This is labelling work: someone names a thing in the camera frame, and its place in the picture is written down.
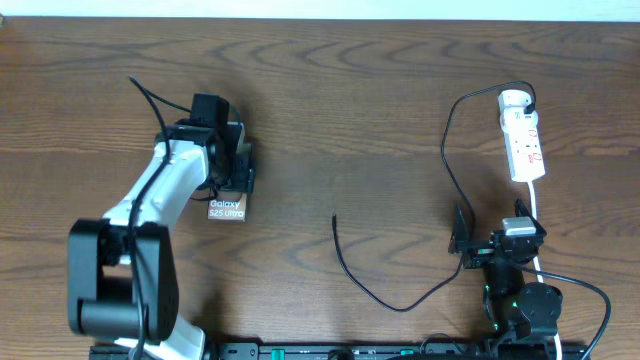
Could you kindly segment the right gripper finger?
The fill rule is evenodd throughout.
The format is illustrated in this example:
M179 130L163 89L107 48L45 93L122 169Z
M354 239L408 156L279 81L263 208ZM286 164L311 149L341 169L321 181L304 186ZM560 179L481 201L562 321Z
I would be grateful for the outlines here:
M536 234L545 234L544 227L535 219L532 209L529 209L524 201L517 198L514 202L515 217L518 219L520 226L527 225L529 228L535 228Z
M470 248L470 233L465 216L459 205L454 210L454 225L449 241L448 252L450 254L462 254Z

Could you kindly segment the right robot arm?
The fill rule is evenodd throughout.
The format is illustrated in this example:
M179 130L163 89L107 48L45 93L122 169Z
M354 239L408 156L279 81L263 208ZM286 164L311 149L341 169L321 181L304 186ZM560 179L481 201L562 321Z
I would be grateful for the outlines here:
M515 215L485 241L472 238L462 210L455 209L449 252L461 256L464 268L483 271L484 308L495 328L485 349L494 356L516 344L545 348L558 333L561 291L542 282L527 283L521 269L538 256L546 235L520 199Z

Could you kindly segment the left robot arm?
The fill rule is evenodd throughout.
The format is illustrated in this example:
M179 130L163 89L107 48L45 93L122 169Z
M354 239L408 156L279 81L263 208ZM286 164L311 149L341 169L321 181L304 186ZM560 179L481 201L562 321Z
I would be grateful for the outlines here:
M69 327L115 344L123 359L206 356L205 332L179 314L170 232L199 190L208 193L212 218L246 218L255 165L237 111L218 95L197 93L187 113L162 125L127 195L69 232Z

